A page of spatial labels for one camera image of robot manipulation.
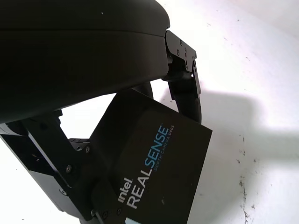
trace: white backdrop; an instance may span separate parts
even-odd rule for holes
[[[293,0],[160,0],[197,51],[203,125],[213,129],[188,224],[297,224],[299,5]],[[154,97],[176,109],[167,84]],[[113,95],[63,110],[88,138]],[[1,223],[78,224],[59,212],[0,142]]]

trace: white wall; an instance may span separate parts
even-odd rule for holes
[[[160,2],[197,51],[214,131],[189,223],[298,223],[298,3]]]

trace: bolt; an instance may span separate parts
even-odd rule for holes
[[[104,211],[104,213],[103,213],[103,219],[105,220],[107,217],[108,217],[108,212]]]
[[[89,153],[90,152],[90,147],[87,146],[86,149],[85,149],[86,153]]]
[[[67,193],[63,189],[59,189],[60,193],[63,195],[67,195]]]
[[[71,172],[71,165],[68,165],[66,167],[66,173],[69,174]]]
[[[91,212],[90,212],[90,215],[93,217],[93,216],[95,216],[95,210],[92,210]]]
[[[116,213],[119,216],[121,214],[121,209],[119,208]]]

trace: black plastic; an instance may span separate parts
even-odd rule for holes
[[[163,78],[165,39],[132,32],[0,31],[0,123]]]
[[[0,30],[110,30],[165,36],[155,0],[2,0]]]

